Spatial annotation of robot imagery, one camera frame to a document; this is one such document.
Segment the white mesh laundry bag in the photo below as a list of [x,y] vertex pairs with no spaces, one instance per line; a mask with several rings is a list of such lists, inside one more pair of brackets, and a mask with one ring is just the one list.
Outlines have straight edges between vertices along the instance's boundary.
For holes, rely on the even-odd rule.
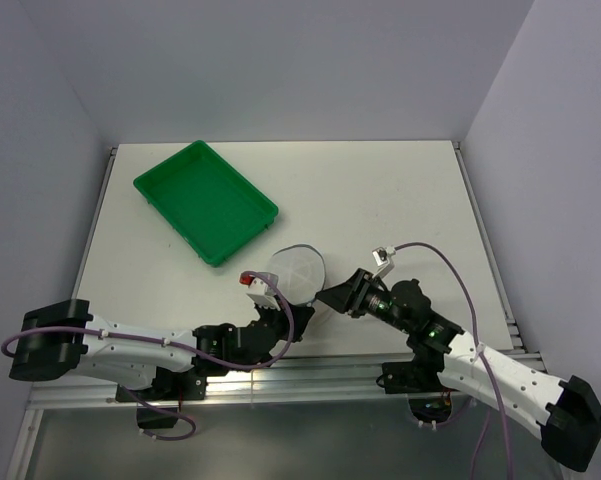
[[314,328],[326,323],[327,308],[314,305],[317,293],[326,285],[324,257],[315,247],[295,244],[278,250],[267,261],[265,271],[277,276],[277,288],[290,305],[315,309],[310,320]]

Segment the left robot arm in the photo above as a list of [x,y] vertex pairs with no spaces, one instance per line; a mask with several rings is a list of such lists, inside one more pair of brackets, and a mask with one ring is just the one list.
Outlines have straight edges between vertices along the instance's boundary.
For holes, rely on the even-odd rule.
[[281,356],[276,346],[300,341],[315,314],[310,305],[255,310],[257,319],[243,327],[151,330],[107,321],[88,301],[71,299],[26,313],[20,333],[1,350],[12,360],[13,380],[84,376],[163,399],[198,378],[271,365]]

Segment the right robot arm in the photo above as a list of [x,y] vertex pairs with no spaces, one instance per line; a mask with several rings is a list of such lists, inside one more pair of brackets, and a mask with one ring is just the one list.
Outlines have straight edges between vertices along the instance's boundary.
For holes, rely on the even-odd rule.
[[370,315],[406,334],[413,357],[383,364],[378,381],[386,393],[470,395],[503,410],[561,465],[576,472],[588,469],[601,440],[601,404],[585,380],[548,375],[477,344],[467,330],[432,309],[417,280],[385,289],[359,269],[316,298],[338,313]]

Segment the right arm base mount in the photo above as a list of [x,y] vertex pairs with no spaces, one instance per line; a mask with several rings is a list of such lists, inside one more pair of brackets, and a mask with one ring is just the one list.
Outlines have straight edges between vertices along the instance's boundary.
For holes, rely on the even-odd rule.
[[437,372],[414,361],[386,362],[376,378],[376,385],[387,395],[455,392],[440,382]]

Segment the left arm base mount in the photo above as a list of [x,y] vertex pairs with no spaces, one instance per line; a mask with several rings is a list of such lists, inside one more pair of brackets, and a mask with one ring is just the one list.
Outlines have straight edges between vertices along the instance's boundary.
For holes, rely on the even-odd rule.
[[146,388],[132,390],[118,385],[115,400],[131,403],[137,397],[151,404],[149,409],[142,403],[136,405],[136,423],[144,430],[167,430],[176,426],[177,414],[182,414],[185,401],[203,400],[206,393],[206,378],[193,371],[174,373],[158,368],[156,376]]

